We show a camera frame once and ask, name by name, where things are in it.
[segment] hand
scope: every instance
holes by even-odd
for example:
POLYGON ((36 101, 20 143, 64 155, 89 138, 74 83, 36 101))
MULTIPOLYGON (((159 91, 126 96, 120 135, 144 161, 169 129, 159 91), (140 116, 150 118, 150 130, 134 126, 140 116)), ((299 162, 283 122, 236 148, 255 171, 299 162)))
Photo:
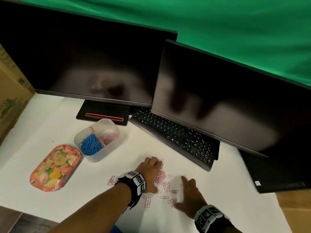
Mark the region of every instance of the hand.
POLYGON ((144 193, 156 193, 158 188, 155 187, 154 182, 160 172, 162 161, 158 161, 158 158, 146 158, 136 169, 146 180, 146 190, 144 193))
POLYGON ((207 203, 196 187, 194 179, 188 181, 184 176, 181 176, 181 180, 184 186, 184 201, 174 204, 174 207, 184 212, 189 218, 194 219, 196 212, 207 203))

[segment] translucent plastic box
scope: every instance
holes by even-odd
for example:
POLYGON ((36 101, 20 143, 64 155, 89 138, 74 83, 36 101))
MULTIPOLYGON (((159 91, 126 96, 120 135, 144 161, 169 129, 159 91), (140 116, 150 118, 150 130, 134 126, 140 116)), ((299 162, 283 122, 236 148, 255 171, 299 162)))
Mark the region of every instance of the translucent plastic box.
MULTIPOLYGON (((95 133, 99 137, 103 138, 106 146, 104 146, 100 151, 93 155, 84 155, 82 151, 81 153, 88 161, 96 163, 105 158, 121 144, 120 130, 110 119, 101 119, 91 125, 91 127, 94 129, 95 133), (112 133, 114 134, 113 137, 115 138, 113 141, 109 139, 109 136, 106 136, 107 134, 112 133)), ((83 139, 87 138, 91 134, 92 131, 90 127, 87 127, 86 129, 80 131, 73 140, 75 145, 81 150, 81 142, 83 141, 83 139)))

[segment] white table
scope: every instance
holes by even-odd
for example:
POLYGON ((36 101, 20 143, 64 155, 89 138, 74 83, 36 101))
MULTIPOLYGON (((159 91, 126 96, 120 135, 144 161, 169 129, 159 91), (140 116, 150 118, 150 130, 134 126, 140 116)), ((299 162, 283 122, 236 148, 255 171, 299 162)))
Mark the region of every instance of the white table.
MULTIPOLYGON (((77 120, 83 100, 36 94, 0 146, 0 205, 60 222, 109 188, 112 175, 133 170, 146 156, 164 158, 174 174, 170 189, 179 190, 180 176, 196 179, 206 201, 231 218, 244 233, 291 232, 275 194, 259 194, 238 150, 220 143, 219 160, 206 172, 132 123, 119 126, 122 144, 98 163, 82 161, 64 188, 45 193, 29 184, 32 171, 57 145, 74 145, 74 136, 92 122, 77 120)), ((145 212, 141 199, 117 225, 124 232, 196 232, 194 223, 171 208, 158 194, 145 212)), ((163 194, 173 198, 174 194, 163 194)))

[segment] wristband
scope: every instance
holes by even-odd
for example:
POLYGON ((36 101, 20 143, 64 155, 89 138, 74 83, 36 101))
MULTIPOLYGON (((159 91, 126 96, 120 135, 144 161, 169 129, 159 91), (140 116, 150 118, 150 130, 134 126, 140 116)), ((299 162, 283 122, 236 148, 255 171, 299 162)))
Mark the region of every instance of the wristband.
POLYGON ((146 180, 139 172, 130 171, 119 176, 116 184, 118 183, 125 183, 131 189, 132 198, 128 205, 131 207, 131 210, 138 203, 142 193, 145 191, 146 180))
POLYGON ((194 216, 196 228, 201 233, 219 233, 232 227, 230 219, 214 205, 205 205, 194 216))

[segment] person's left hand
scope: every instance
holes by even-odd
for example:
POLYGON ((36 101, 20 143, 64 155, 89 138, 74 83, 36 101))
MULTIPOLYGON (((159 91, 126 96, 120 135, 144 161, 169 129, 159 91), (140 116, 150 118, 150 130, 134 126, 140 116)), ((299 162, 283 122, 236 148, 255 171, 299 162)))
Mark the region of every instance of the person's left hand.
POLYGON ((155 187, 154 182, 160 172, 162 161, 158 161, 157 157, 146 158, 136 169, 136 172, 142 174, 146 180, 146 190, 144 193, 156 193, 158 188, 155 187))

